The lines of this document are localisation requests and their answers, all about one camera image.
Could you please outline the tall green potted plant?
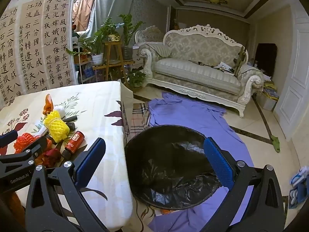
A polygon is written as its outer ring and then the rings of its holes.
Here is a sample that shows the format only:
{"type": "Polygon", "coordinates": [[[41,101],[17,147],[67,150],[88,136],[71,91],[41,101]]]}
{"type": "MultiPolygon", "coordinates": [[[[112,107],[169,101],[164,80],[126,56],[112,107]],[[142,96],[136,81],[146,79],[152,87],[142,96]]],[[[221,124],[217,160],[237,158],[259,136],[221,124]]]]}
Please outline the tall green potted plant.
{"type": "Polygon", "coordinates": [[[143,21],[138,21],[137,23],[132,22],[132,14],[120,14],[119,17],[123,21],[123,46],[122,54],[124,60],[132,60],[133,57],[133,47],[130,44],[132,37],[139,27],[144,24],[143,21]]]}

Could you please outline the yellow foam net bundle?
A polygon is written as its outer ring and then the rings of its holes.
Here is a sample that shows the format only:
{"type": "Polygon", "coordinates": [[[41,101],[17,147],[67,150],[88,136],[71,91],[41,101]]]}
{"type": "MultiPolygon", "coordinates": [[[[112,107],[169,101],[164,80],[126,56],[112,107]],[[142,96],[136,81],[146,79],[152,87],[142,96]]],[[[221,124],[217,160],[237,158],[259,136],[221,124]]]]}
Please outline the yellow foam net bundle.
{"type": "Polygon", "coordinates": [[[43,121],[43,124],[48,129],[49,136],[51,136],[56,143],[68,137],[70,128],[61,119],[60,113],[57,110],[50,112],[43,121]]]}

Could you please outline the white green toothpaste tube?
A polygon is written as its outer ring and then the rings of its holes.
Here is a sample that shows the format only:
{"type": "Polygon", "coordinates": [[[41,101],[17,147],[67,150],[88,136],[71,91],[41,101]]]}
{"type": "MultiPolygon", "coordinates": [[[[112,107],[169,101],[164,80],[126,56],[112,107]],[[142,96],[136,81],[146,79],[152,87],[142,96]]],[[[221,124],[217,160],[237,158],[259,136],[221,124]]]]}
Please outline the white green toothpaste tube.
{"type": "Polygon", "coordinates": [[[48,132],[48,128],[44,125],[44,119],[36,121],[32,132],[35,136],[45,136],[48,132]]]}

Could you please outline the black foam tube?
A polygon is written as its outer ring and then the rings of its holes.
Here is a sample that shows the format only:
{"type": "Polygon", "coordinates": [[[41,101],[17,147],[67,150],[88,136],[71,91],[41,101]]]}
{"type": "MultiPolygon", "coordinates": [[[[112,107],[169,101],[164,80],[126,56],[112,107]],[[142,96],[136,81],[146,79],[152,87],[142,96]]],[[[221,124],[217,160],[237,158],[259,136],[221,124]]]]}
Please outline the black foam tube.
{"type": "Polygon", "coordinates": [[[64,119],[63,119],[63,121],[64,121],[65,123],[74,122],[74,121],[76,121],[76,120],[77,120],[77,116],[76,116],[76,115],[71,116],[71,117],[67,117],[67,118],[64,118],[64,119]]]}

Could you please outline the blue white slippers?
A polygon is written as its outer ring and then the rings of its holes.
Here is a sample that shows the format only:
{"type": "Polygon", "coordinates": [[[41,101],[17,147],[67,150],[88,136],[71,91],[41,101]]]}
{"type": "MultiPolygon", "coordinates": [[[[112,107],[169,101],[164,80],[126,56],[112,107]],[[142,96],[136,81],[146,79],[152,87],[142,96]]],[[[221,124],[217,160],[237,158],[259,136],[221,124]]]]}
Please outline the blue white slippers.
{"type": "Polygon", "coordinates": [[[290,181],[289,209],[296,208],[308,198],[308,166],[302,167],[290,181]]]}

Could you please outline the calligraphy wall hanging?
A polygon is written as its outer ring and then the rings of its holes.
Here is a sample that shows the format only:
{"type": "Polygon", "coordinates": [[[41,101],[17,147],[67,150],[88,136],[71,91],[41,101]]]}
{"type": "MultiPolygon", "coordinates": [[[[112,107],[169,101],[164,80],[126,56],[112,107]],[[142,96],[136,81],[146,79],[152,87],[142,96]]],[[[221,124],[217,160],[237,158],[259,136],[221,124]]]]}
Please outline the calligraphy wall hanging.
{"type": "Polygon", "coordinates": [[[30,93],[77,84],[73,0],[11,0],[1,15],[1,107],[30,93]]]}

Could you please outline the large orange plastic bag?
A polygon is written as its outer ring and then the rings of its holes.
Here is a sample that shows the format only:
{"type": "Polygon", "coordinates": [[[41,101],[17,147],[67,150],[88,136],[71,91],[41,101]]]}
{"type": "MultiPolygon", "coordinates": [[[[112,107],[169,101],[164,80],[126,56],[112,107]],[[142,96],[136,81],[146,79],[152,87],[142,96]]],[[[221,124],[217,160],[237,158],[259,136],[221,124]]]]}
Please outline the large orange plastic bag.
{"type": "Polygon", "coordinates": [[[50,94],[46,95],[45,98],[45,105],[43,108],[43,114],[48,115],[53,111],[53,102],[50,94]]]}

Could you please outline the white paper ball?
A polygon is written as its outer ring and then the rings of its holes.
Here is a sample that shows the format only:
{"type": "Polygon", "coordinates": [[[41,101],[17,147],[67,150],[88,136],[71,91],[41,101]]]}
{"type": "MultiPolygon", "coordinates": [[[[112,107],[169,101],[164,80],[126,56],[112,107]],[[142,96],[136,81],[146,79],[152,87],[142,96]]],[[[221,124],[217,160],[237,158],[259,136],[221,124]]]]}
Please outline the white paper ball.
{"type": "Polygon", "coordinates": [[[56,106],[53,110],[59,113],[61,119],[65,117],[65,108],[63,106],[56,106]]]}

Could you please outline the white door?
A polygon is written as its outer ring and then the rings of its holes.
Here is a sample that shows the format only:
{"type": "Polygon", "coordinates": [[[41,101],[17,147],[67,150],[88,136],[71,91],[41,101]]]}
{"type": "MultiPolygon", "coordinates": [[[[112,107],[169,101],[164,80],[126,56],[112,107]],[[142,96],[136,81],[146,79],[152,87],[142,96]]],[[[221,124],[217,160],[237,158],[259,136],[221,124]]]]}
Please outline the white door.
{"type": "Polygon", "coordinates": [[[292,52],[287,77],[274,115],[290,140],[308,107],[308,14],[299,0],[292,0],[292,52]]]}

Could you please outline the red bottle black cap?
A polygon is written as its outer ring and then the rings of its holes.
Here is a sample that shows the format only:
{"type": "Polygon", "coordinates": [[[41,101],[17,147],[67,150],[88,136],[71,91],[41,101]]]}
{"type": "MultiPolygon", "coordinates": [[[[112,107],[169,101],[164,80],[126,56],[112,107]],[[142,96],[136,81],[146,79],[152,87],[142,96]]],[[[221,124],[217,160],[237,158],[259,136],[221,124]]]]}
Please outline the red bottle black cap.
{"type": "Polygon", "coordinates": [[[77,131],[65,145],[65,149],[61,154],[62,157],[65,158],[66,160],[69,160],[79,149],[83,141],[84,141],[84,134],[80,131],[77,131]]]}

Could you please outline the red wrapper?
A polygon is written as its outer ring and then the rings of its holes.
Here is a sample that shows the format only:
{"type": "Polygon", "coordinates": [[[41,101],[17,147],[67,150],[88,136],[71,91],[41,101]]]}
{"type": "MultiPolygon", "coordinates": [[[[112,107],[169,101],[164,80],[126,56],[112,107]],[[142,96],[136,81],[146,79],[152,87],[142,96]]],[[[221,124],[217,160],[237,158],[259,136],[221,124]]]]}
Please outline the red wrapper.
{"type": "Polygon", "coordinates": [[[61,153],[57,149],[50,149],[43,152],[38,158],[35,159],[36,165],[43,165],[46,168],[54,168],[60,161],[61,153]]]}

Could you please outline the plant in white pot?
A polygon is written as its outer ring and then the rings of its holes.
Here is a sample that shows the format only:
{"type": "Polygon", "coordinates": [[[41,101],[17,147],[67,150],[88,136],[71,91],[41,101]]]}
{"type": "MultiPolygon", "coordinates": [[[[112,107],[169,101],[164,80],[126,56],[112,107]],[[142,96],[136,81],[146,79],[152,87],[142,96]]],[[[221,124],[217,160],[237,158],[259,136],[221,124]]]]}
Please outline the plant in white pot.
{"type": "Polygon", "coordinates": [[[95,66],[102,66],[104,63],[103,46],[108,41],[109,35],[117,35],[116,29],[123,26],[123,23],[113,23],[112,19],[108,17],[95,32],[94,36],[90,38],[79,37],[77,46],[82,48],[82,51],[72,51],[66,48],[66,52],[72,56],[75,55],[91,55],[93,64],[95,66]]]}

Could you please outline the metal shelf rack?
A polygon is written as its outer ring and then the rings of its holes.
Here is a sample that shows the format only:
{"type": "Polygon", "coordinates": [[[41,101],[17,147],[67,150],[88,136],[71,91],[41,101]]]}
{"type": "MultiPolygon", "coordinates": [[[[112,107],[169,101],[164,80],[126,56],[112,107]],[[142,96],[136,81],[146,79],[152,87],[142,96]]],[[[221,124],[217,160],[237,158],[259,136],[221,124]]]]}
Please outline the metal shelf rack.
{"type": "Polygon", "coordinates": [[[85,53],[85,51],[76,44],[73,45],[73,51],[77,52],[77,55],[74,55],[73,59],[78,83],[87,84],[95,82],[96,78],[91,55],[85,53]]]}

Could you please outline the floral cream tablecloth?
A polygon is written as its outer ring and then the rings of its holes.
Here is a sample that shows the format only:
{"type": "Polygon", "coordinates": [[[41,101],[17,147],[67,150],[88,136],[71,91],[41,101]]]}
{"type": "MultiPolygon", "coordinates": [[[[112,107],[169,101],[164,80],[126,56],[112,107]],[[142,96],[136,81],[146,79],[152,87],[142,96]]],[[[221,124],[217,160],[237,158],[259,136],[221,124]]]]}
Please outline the floral cream tablecloth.
{"type": "Polygon", "coordinates": [[[124,151],[121,84],[98,82],[19,96],[1,109],[1,133],[11,131],[18,124],[23,124],[20,135],[33,133],[43,117],[47,94],[54,105],[63,104],[66,113],[77,116],[76,128],[85,135],[86,148],[98,137],[105,140],[105,155],[83,196],[110,231],[123,228],[133,213],[133,197],[124,151]]]}

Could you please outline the purple cloth on floor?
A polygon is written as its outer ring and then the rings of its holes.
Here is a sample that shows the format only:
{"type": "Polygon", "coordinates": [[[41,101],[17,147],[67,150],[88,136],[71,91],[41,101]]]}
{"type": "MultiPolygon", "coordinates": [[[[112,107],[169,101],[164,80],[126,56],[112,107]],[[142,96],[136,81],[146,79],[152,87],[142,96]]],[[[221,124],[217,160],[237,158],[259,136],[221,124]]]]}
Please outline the purple cloth on floor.
{"type": "MultiPolygon", "coordinates": [[[[148,103],[150,125],[179,125],[212,137],[217,145],[228,151],[235,160],[253,166],[244,142],[230,128],[223,115],[225,110],[209,103],[190,100],[171,93],[148,103]]],[[[220,187],[202,204],[183,211],[156,216],[148,225],[152,231],[200,231],[224,200],[228,188],[220,187]]]]}

